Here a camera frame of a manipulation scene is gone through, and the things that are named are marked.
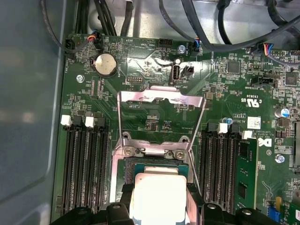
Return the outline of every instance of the metal socket bracket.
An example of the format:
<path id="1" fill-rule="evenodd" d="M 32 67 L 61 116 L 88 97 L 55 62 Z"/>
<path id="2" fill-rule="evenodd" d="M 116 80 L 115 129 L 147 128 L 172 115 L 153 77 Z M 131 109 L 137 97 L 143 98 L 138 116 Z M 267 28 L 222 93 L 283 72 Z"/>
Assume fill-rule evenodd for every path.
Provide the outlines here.
<path id="1" fill-rule="evenodd" d="M 151 144 L 145 140 L 134 140 L 123 137 L 122 129 L 122 112 L 121 112 L 121 102 L 127 101 L 139 101 L 139 102 L 153 102 L 156 98 L 168 99 L 171 104 L 180 105 L 193 105 L 199 108 L 199 114 L 196 119 L 196 124 L 192 131 L 192 138 L 190 142 L 164 142 L 162 144 Z M 175 87 L 166 86 L 152 86 L 144 91 L 120 91 L 117 96 L 118 100 L 118 117 L 119 117 L 119 132 L 121 139 L 121 147 L 124 149 L 126 146 L 135 147 L 137 149 L 145 149 L 149 154 L 153 152 L 154 155 L 159 155 L 161 152 L 164 155 L 166 150 L 186 150 L 191 151 L 193 143 L 195 141 L 198 128 L 200 126 L 201 117 L 204 112 L 204 106 L 206 99 L 200 96 L 186 96 L 182 95 L 178 89 Z"/>

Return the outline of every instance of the blue connector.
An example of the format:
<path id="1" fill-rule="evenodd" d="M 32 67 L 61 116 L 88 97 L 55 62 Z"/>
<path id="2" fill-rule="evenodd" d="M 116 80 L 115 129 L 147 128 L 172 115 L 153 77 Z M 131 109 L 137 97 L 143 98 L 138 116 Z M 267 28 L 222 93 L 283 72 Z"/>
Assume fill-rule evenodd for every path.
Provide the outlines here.
<path id="1" fill-rule="evenodd" d="M 268 217 L 270 217 L 271 219 L 275 220 L 276 222 L 279 223 L 279 218 L 280 216 L 280 212 L 278 212 L 274 207 L 268 207 Z"/>

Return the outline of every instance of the silver screw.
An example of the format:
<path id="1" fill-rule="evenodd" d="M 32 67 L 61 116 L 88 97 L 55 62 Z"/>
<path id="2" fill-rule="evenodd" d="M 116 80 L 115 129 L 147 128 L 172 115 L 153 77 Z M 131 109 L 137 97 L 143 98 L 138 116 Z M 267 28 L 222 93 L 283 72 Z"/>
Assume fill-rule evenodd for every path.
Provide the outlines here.
<path id="1" fill-rule="evenodd" d="M 216 206 L 214 204 L 208 204 L 207 207 L 210 208 L 211 210 L 216 209 Z"/>
<path id="2" fill-rule="evenodd" d="M 177 159 L 183 159 L 184 158 L 184 153 L 182 152 L 182 151 L 177 151 L 176 153 L 175 153 L 175 158 L 177 158 Z"/>
<path id="3" fill-rule="evenodd" d="M 135 150 L 136 150 L 135 147 L 126 147 L 124 149 L 124 154 L 127 157 L 131 157 L 131 156 L 133 156 L 135 154 Z"/>
<path id="4" fill-rule="evenodd" d="M 284 157 L 283 155 L 278 154 L 278 155 L 276 155 L 276 157 L 275 157 L 275 161 L 276 161 L 277 163 L 283 163 L 283 162 L 285 161 L 285 157 Z"/>
<path id="5" fill-rule="evenodd" d="M 247 216 L 250 216 L 250 215 L 252 214 L 252 212 L 249 211 L 249 210 L 243 210 L 242 212 L 243 212 L 244 214 L 246 214 Z"/>
<path id="6" fill-rule="evenodd" d="M 175 59 L 175 64 L 180 64 L 181 60 L 180 59 Z"/>
<path id="7" fill-rule="evenodd" d="M 112 208 L 116 210 L 116 209 L 119 209 L 120 206 L 119 205 L 114 205 Z"/>
<path id="8" fill-rule="evenodd" d="M 179 45 L 177 51 L 179 54 L 184 54 L 186 53 L 186 47 L 184 45 Z"/>
<path id="9" fill-rule="evenodd" d="M 77 75 L 76 80 L 78 83 L 82 83 L 84 81 L 84 76 L 83 75 Z"/>

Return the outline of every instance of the white slot latch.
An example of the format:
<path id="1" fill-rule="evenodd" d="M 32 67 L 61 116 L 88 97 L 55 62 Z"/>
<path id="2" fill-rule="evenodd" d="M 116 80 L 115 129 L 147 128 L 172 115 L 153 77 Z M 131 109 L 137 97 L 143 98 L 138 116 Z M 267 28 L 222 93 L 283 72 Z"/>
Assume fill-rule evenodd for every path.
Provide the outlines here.
<path id="1" fill-rule="evenodd" d="M 252 131 L 251 130 L 244 130 L 242 133 L 240 133 L 243 140 L 246 140 L 248 138 L 252 137 Z"/>
<path id="2" fill-rule="evenodd" d="M 67 126 L 67 127 L 71 126 L 72 125 L 71 116 L 69 116 L 69 115 L 62 115 L 60 123 L 63 126 Z"/>
<path id="3" fill-rule="evenodd" d="M 95 126 L 95 118 L 92 116 L 87 116 L 85 118 L 85 126 L 87 128 L 93 128 Z"/>
<path id="4" fill-rule="evenodd" d="M 228 124 L 227 123 L 219 123 L 217 132 L 218 132 L 218 134 L 226 134 L 228 132 Z"/>

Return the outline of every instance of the black cable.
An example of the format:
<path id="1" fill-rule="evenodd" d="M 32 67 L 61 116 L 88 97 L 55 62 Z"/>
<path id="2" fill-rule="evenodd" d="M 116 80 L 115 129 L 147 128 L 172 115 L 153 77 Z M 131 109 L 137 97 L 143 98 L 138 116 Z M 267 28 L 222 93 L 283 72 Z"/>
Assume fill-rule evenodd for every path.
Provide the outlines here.
<path id="1" fill-rule="evenodd" d="M 104 15 L 106 17 L 108 29 L 110 30 L 111 35 L 117 36 L 117 32 L 116 32 L 116 29 L 114 28 L 114 24 L 113 24 L 113 18 L 112 18 L 111 12 L 109 11 L 109 8 L 106 4 L 106 1 L 100 0 L 100 3 L 101 3 L 102 11 L 104 12 Z"/>
<path id="2" fill-rule="evenodd" d="M 224 44 L 226 45 L 232 45 L 231 41 L 229 40 L 225 27 L 224 27 L 224 12 L 225 9 L 229 6 L 231 0 L 220 0 L 217 4 L 217 8 L 219 10 L 217 15 L 217 26 L 219 28 L 219 33 L 221 35 L 222 40 L 224 41 Z"/>
<path id="3" fill-rule="evenodd" d="M 83 6 L 83 0 L 78 0 L 77 5 L 77 17 L 76 17 L 76 23 L 75 23 L 75 33 L 79 34 L 81 32 L 81 11 Z"/>
<path id="4" fill-rule="evenodd" d="M 128 29 L 130 26 L 130 21 L 131 21 L 131 17 L 132 17 L 132 10 L 133 10 L 133 4 L 131 1 L 127 1 L 126 2 L 126 9 L 125 9 L 125 19 L 124 19 L 124 23 L 122 25 L 122 29 L 121 29 L 121 36 L 126 36 L 128 33 Z"/>
<path id="5" fill-rule="evenodd" d="M 105 35 L 110 35 L 109 29 L 108 29 L 107 24 L 106 24 L 106 19 L 104 17 L 104 14 L 103 14 L 103 11 L 102 11 L 102 8 L 101 8 L 101 4 L 100 4 L 99 0 L 94 0 L 94 2 L 95 2 L 95 5 L 96 5 L 96 10 L 98 12 L 99 20 L 100 20 L 101 25 L 102 25 L 103 33 Z"/>
<path id="6" fill-rule="evenodd" d="M 271 20 L 278 26 L 281 27 L 285 24 L 287 24 L 288 22 L 279 14 L 279 12 L 276 9 L 276 0 L 269 0 L 268 1 L 268 13 L 269 16 L 271 18 Z M 289 29 L 287 29 L 286 31 L 288 31 L 289 33 L 291 33 L 296 40 L 300 41 L 300 31 L 295 28 L 295 27 L 291 27 Z"/>
<path id="7" fill-rule="evenodd" d="M 288 66 L 288 67 L 294 67 L 294 66 L 300 66 L 300 62 L 299 63 L 297 63 L 297 62 L 284 62 L 284 61 L 281 61 L 280 59 L 277 59 L 277 58 L 275 58 L 274 56 L 272 56 L 272 55 L 267 55 L 267 57 L 269 58 L 269 59 L 271 59 L 271 60 L 273 60 L 274 62 L 277 62 L 277 63 L 279 63 L 279 64 L 281 64 L 281 65 L 284 65 L 284 66 Z"/>
<path id="8" fill-rule="evenodd" d="M 40 3 L 41 3 L 41 8 L 42 8 L 42 13 L 43 13 L 43 20 L 45 22 L 45 25 L 46 25 L 46 28 L 47 28 L 47 31 L 49 32 L 52 40 L 62 49 L 64 50 L 66 53 L 70 53 L 70 54 L 74 54 L 74 53 L 77 53 L 79 52 L 80 50 L 82 50 L 88 43 L 89 43 L 89 40 L 85 40 L 83 41 L 76 49 L 68 49 L 66 48 L 65 46 L 63 46 L 59 40 L 57 39 L 57 37 L 55 36 L 53 30 L 52 30 L 52 27 L 50 25 L 50 22 L 49 22 L 49 18 L 48 18 L 48 14 L 47 14 L 47 9 L 46 9 L 46 0 L 40 0 Z"/>
<path id="9" fill-rule="evenodd" d="M 90 1 L 83 0 L 82 4 L 82 11 L 81 11 L 81 33 L 87 34 L 88 33 L 88 17 L 89 17 L 89 8 L 90 8 Z"/>
<path id="10" fill-rule="evenodd" d="M 167 22 L 167 24 L 173 28 L 173 30 L 175 30 L 177 33 L 179 33 L 182 37 L 184 37 L 186 40 L 189 40 L 191 42 L 194 42 L 194 38 L 190 37 L 189 35 L 187 35 L 185 32 L 183 32 L 178 26 L 176 26 L 174 24 L 174 22 L 171 20 L 171 18 L 169 17 L 165 7 L 164 7 L 164 2 L 163 0 L 159 0 L 158 1 L 159 4 L 159 10 L 161 15 L 163 16 L 163 18 L 165 19 L 165 21 Z"/>
<path id="11" fill-rule="evenodd" d="M 209 42 L 209 40 L 206 37 L 206 34 L 199 22 L 195 7 L 193 5 L 192 0 L 181 0 L 182 5 L 184 7 L 185 13 L 187 15 L 187 18 L 194 29 L 195 33 L 199 37 L 199 39 L 202 41 L 203 45 L 212 52 L 231 52 L 235 51 L 241 48 L 246 48 L 250 46 L 254 46 L 257 43 L 263 43 L 271 38 L 274 38 L 278 34 L 281 34 L 283 31 L 287 30 L 288 28 L 293 27 L 295 24 L 300 22 L 300 16 L 297 16 L 296 18 L 292 19 L 287 24 L 283 25 L 282 27 L 277 28 L 276 30 L 273 30 L 272 32 L 265 34 L 263 36 L 257 37 L 255 39 L 245 41 L 242 43 L 234 44 L 234 45 L 213 45 Z"/>

